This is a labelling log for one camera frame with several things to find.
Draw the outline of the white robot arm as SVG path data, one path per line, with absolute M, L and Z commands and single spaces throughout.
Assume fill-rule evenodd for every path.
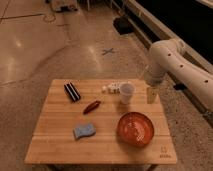
M 156 87 L 170 72 L 213 112 L 213 74 L 185 59 L 184 52 L 185 43 L 181 39 L 154 42 L 149 48 L 143 79 L 149 86 Z

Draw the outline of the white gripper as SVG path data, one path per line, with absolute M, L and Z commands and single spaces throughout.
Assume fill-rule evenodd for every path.
M 154 69 L 146 67 L 144 70 L 144 80 L 151 86 L 147 88 L 147 103 L 152 104 L 157 97 L 157 89 L 154 88 L 160 85 L 165 76 L 165 70 L 162 68 Z

